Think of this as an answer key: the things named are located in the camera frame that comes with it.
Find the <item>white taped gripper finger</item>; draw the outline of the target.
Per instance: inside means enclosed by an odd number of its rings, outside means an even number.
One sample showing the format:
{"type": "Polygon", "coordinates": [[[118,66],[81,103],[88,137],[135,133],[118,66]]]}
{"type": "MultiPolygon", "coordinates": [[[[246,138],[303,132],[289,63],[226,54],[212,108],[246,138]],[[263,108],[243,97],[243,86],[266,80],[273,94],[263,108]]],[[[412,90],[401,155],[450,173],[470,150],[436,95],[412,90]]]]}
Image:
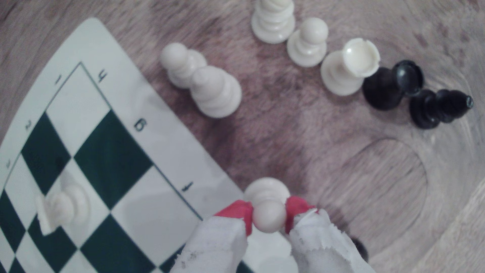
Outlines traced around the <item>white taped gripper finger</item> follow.
{"type": "Polygon", "coordinates": [[[203,220],[170,272],[236,272],[252,233],[253,206],[237,200],[203,220]]]}
{"type": "Polygon", "coordinates": [[[299,196],[290,196],[285,207],[285,233],[299,272],[375,272],[325,209],[299,196]]]}

